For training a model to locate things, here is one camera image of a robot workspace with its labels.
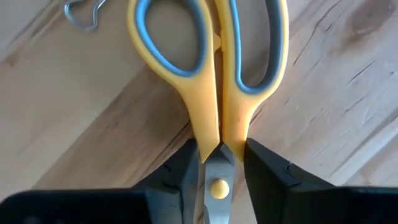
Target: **metal blade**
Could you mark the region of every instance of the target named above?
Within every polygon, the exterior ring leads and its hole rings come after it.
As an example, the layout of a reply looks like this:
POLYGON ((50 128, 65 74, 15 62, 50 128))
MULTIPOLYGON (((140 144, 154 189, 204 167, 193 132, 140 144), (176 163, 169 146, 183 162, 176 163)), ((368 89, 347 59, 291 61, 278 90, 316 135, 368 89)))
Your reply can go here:
POLYGON ((205 223, 228 224, 231 211, 233 185, 235 179, 235 160, 228 146, 223 144, 215 149, 205 162, 205 223), (222 199, 214 197, 215 185, 220 182, 228 185, 222 199))

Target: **black plastic jaw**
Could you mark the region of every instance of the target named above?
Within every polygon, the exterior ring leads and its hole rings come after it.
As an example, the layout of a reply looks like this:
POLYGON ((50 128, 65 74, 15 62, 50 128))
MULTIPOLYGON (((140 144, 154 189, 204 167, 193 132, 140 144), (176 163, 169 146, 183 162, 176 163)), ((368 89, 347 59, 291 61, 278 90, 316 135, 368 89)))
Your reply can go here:
POLYGON ((248 139, 244 173, 258 223, 398 223, 398 189, 335 187, 248 139))
POLYGON ((31 190, 0 204, 0 223, 193 223, 195 140, 131 189, 31 190))

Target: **light wooden table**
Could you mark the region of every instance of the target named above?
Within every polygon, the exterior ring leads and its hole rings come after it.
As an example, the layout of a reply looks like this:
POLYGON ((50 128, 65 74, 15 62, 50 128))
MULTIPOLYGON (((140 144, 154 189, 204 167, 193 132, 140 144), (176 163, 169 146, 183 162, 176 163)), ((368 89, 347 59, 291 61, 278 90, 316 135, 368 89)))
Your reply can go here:
MULTIPOLYGON (((106 3, 95 34, 72 27, 57 0, 44 2, 0 49, 0 198, 31 188, 132 186, 192 137, 185 106, 134 49, 127 1, 106 3)), ((263 0, 237 4, 243 73, 252 82, 267 62, 266 9, 263 0)), ((333 184, 397 186, 397 4, 288 0, 285 77, 249 136, 333 184)), ((192 67, 189 13, 158 2, 148 26, 170 61, 192 67)), ((231 222, 255 222, 241 164, 231 222)))

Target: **wood grain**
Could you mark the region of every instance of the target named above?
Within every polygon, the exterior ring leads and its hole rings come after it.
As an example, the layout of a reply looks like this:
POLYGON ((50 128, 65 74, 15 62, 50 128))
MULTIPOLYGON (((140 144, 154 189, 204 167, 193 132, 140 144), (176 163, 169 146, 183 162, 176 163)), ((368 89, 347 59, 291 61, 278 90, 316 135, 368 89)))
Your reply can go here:
MULTIPOLYGON (((253 82, 266 67, 266 9, 260 0, 237 3, 243 73, 253 82)), ((397 186, 397 4, 289 0, 285 78, 254 114, 249 136, 334 184, 397 186)), ((134 50, 125 7, 107 4, 94 35, 59 17, 16 63, 0 66, 0 197, 31 187, 131 186, 192 136, 179 95, 134 50)), ((161 2, 150 18, 162 53, 192 66, 189 15, 161 2)), ((241 164, 233 211, 233 223, 255 222, 241 164)))

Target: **yellow scissors handle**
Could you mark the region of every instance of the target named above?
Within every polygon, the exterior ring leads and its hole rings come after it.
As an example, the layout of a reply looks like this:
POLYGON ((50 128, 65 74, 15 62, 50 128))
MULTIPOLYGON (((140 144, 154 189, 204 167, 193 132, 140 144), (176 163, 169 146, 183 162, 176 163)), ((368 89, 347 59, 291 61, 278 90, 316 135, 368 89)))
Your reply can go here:
POLYGON ((241 39, 235 0, 216 0, 215 3, 223 51, 223 141, 242 161, 253 112, 275 92, 285 72, 289 49, 287 3, 286 0, 266 0, 271 33, 269 63, 263 80, 255 87, 246 86, 241 78, 241 39))
POLYGON ((130 0, 127 9, 127 27, 142 58, 182 96, 198 142, 200 157, 204 162, 220 143, 210 10, 205 0, 184 1, 195 16, 200 52, 193 70, 181 70, 158 51, 149 37, 145 16, 151 2, 151 0, 130 0))

